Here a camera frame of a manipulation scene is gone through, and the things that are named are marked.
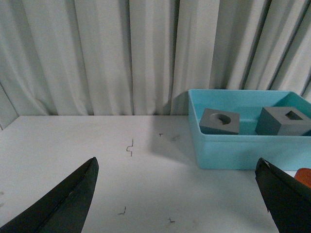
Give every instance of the plastic bin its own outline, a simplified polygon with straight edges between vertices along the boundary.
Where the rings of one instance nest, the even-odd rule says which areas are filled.
[[[311,118],[311,104],[294,92],[189,90],[189,124],[197,164],[202,169],[255,169],[260,157],[282,170],[311,167],[311,132],[304,136],[257,135],[262,107],[292,106]],[[205,108],[240,113],[239,135],[200,131]]]

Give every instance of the white table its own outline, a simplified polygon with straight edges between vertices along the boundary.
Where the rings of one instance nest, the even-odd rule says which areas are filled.
[[[0,226],[92,157],[84,233],[278,232],[254,171],[197,167],[187,116],[19,117],[0,132]]]

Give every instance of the curtain fold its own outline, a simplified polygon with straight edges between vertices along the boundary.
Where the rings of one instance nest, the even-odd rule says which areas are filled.
[[[310,0],[2,0],[0,125],[184,115],[191,88],[311,101]]]
[[[220,2],[210,89],[241,89],[266,8],[265,0]]]
[[[75,7],[95,115],[132,115],[129,2],[76,0]]]
[[[93,114],[74,2],[23,0],[23,5],[57,114]]]
[[[308,1],[272,1],[245,89],[270,88],[298,29]]]
[[[169,115],[176,0],[130,1],[135,115]]]
[[[21,115],[56,115],[23,3],[0,1],[0,83]]]
[[[189,89],[209,86],[218,9],[218,0],[180,1],[172,115],[188,113]]]
[[[271,89],[291,90],[304,95],[311,75],[310,22],[311,7],[309,6]]]

